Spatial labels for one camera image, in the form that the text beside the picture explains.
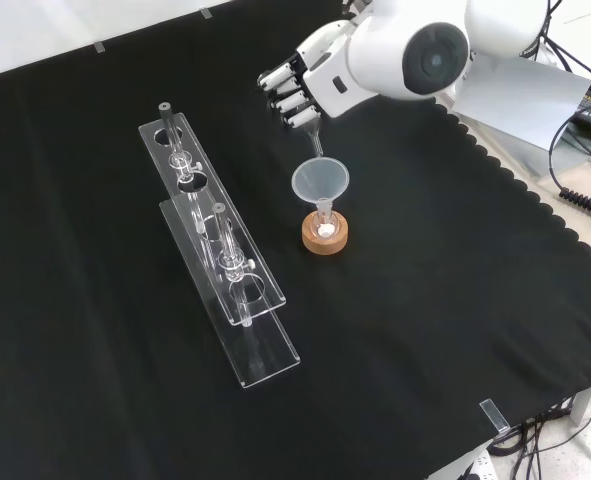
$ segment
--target black cloth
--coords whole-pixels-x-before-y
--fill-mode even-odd
[[[422,479],[591,386],[591,253],[432,102],[329,123],[345,251],[301,246],[308,140],[255,81],[339,2],[237,0],[0,75],[0,479]],[[185,113],[301,365],[237,384],[137,127]]]

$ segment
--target wooden base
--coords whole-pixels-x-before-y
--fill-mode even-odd
[[[333,214],[337,217],[339,222],[339,231],[337,235],[330,238],[321,238],[313,233],[313,218],[317,212],[312,212],[308,215],[302,223],[302,240],[304,246],[316,255],[333,255],[339,252],[346,246],[348,241],[348,222],[346,219],[335,210]]]

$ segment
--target acrylic test tube rack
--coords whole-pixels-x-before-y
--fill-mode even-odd
[[[235,375],[244,388],[297,365],[275,309],[286,303],[183,114],[139,127],[170,200],[160,204]]]

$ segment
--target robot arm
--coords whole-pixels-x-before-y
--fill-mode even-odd
[[[433,97],[464,74],[471,51],[517,57],[535,41],[547,0],[373,0],[321,27],[258,85],[286,125],[338,117],[376,95]]]

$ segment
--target test tube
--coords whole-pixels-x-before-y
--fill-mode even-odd
[[[250,327],[253,323],[253,320],[251,318],[251,311],[248,306],[246,291],[244,290],[244,285],[242,285],[241,280],[231,284],[231,293],[235,299],[235,304],[237,305],[237,311],[239,312],[239,319],[241,320],[242,326]]]
[[[182,140],[179,138],[177,132],[177,125],[175,125],[175,117],[173,116],[173,109],[168,102],[160,103],[159,114],[164,122],[164,129],[166,136],[171,146],[173,153],[171,154],[171,166],[179,171],[179,181],[182,183],[189,183],[193,180],[193,172],[191,171],[191,155],[184,151],[182,147]]]
[[[228,216],[226,215],[226,206],[223,203],[216,203],[213,205],[213,215],[217,223],[217,230],[219,232],[219,239],[222,242],[222,249],[224,251],[224,261],[231,267],[234,266],[237,260],[237,243],[231,231],[231,225],[228,223]]]

